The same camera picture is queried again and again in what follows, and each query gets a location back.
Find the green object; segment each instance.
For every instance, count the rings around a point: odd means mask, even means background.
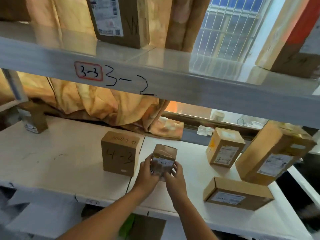
[[[134,224],[135,214],[130,214],[130,216],[126,219],[126,221],[123,223],[123,225],[120,227],[119,230],[119,237],[126,239],[129,235],[129,231],[132,228],[132,225]]]

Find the human hand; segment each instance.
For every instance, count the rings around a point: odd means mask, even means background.
[[[177,207],[181,202],[188,200],[188,195],[182,165],[175,161],[173,169],[175,170],[175,172],[172,170],[173,176],[168,172],[165,172],[163,176],[165,177],[165,183],[173,206],[177,210]]]
[[[147,198],[155,189],[159,182],[160,176],[150,173],[150,161],[152,154],[150,154],[145,161],[140,164],[140,170],[132,190],[138,191],[142,196]]]

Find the white tabletop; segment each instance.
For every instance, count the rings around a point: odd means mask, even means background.
[[[214,176],[240,180],[236,168],[211,166],[206,158],[206,146],[150,137],[143,142],[140,162],[153,152],[157,143],[178,149],[177,161],[183,166],[188,196],[211,229],[258,239],[312,239],[276,182],[269,186],[275,200],[256,211],[203,202],[203,190]],[[136,176],[131,179],[128,190],[135,180]],[[164,182],[158,183],[141,206],[150,211],[176,213]]]
[[[105,172],[101,139],[107,131],[124,130],[47,116],[41,134],[22,122],[0,132],[0,183],[15,188],[41,188],[79,198],[115,201],[127,190],[130,177]],[[144,136],[126,131],[141,138]]]

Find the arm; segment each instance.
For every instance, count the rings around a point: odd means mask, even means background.
[[[77,224],[58,240],[111,240],[117,237],[122,224],[134,209],[154,190],[159,176],[150,174],[151,155],[140,164],[132,190],[97,214]]]
[[[187,195],[182,166],[176,161],[171,176],[165,173],[165,182],[174,208],[180,216],[187,240],[218,240]]]

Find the white window grille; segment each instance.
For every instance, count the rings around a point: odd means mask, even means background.
[[[210,0],[192,53],[244,62],[271,0]],[[190,68],[206,71],[204,59]]]

